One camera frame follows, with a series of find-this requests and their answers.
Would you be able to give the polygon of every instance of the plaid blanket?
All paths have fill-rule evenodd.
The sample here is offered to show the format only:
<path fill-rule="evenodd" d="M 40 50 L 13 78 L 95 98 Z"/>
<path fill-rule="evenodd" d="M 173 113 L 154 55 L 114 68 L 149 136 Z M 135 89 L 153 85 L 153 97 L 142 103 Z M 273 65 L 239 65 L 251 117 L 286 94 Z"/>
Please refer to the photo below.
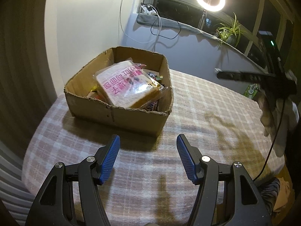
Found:
<path fill-rule="evenodd" d="M 156 139 L 73 118 L 64 95 L 59 96 L 37 128 L 27 149 L 22 181 L 36 195 L 56 162 L 81 162 L 118 134 L 121 149 L 109 180 L 99 186 L 112 226 L 183 225 L 191 213 L 198 186 L 187 179 L 176 138 L 184 133 L 190 144 L 217 162 L 240 161 L 254 178 L 261 170 L 271 141 L 263 136 L 258 104 L 206 80 L 170 71 L 173 111 Z M 262 183 L 284 166 L 274 151 Z M 222 203 L 219 186 L 217 203 Z M 74 183 L 76 214 L 82 219 L 79 191 Z"/>

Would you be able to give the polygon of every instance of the cardboard box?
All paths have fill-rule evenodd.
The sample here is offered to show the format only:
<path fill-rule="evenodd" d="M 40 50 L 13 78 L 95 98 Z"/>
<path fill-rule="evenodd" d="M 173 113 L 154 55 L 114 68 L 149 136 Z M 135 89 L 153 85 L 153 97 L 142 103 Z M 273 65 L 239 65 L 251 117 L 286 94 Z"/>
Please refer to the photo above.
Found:
<path fill-rule="evenodd" d="M 134 63 L 145 64 L 146 69 L 163 76 L 162 84 L 169 89 L 159 101 L 158 112 L 110 106 L 86 97 L 95 86 L 95 72 L 128 58 L 132 58 Z M 158 53 L 131 47 L 110 48 L 98 55 L 66 83 L 64 93 L 73 116 L 152 137 L 159 136 L 173 105 L 173 90 L 166 58 Z"/>

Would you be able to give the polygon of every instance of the candy wrapper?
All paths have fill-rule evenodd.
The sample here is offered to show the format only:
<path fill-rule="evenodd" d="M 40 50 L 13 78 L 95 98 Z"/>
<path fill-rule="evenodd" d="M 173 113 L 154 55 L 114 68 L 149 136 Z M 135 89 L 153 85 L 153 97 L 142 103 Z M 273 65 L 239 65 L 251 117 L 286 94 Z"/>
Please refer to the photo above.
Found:
<path fill-rule="evenodd" d="M 163 76 L 157 76 L 156 74 L 154 74 L 152 72 L 148 72 L 147 74 L 157 82 L 161 82 L 163 79 Z"/>
<path fill-rule="evenodd" d="M 131 60 L 113 64 L 94 75 L 97 92 L 106 102 L 123 108 L 144 108 L 167 89 Z"/>

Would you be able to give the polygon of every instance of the plant pot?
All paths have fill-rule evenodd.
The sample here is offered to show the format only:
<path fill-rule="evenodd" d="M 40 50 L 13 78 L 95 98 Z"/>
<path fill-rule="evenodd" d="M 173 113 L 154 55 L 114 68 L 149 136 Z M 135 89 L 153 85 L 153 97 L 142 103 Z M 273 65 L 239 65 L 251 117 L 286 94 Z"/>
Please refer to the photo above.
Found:
<path fill-rule="evenodd" d="M 235 35 L 229 36 L 229 38 L 226 40 L 226 43 L 228 43 L 232 47 L 235 47 L 235 45 L 237 43 L 237 37 L 235 37 Z"/>

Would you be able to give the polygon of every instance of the white cable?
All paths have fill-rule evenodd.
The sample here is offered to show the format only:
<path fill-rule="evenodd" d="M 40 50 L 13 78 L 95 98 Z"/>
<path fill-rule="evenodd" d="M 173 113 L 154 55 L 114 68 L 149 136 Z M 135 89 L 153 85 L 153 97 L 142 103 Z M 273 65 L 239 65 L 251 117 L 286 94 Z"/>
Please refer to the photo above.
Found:
<path fill-rule="evenodd" d="M 152 42 L 153 40 L 155 40 L 156 38 L 153 39 L 153 40 L 150 40 L 150 41 L 148 41 L 148 42 L 139 42 L 139 41 L 136 41 L 135 39 L 129 37 L 129 36 L 124 32 L 124 30 L 123 30 L 123 28 L 122 28 L 122 24 L 121 24 L 121 6 L 122 6 L 122 2 L 123 2 L 123 0 L 120 1 L 120 10 L 119 10 L 119 21 L 120 21 L 120 27 L 121 27 L 122 32 L 123 32 L 128 38 L 130 38 L 131 40 L 133 40 L 133 41 L 135 41 L 135 42 L 137 42 L 137 43 L 141 43 L 141 44 L 147 44 L 147 43 L 150 43 L 150 42 Z"/>
<path fill-rule="evenodd" d="M 156 12 L 156 14 L 157 14 L 157 16 L 158 16 L 158 21 L 159 21 L 159 30 L 158 30 L 158 33 L 157 33 L 157 36 L 156 36 L 156 40 L 155 40 L 155 43 L 154 43 L 154 47 L 153 47 L 153 52 L 156 50 L 156 44 L 157 44 L 157 42 L 158 42 L 158 40 L 159 40 L 159 35 L 160 35 L 160 33 L 161 33 L 161 30 L 162 30 L 162 20 L 161 20 L 161 17 L 160 17 L 160 15 L 159 15 L 159 13 L 158 13 L 158 11 L 155 9 L 155 7 L 154 6 L 152 6 L 152 5 L 149 5 L 150 7 L 152 7 L 154 10 L 155 10 L 155 12 Z"/>

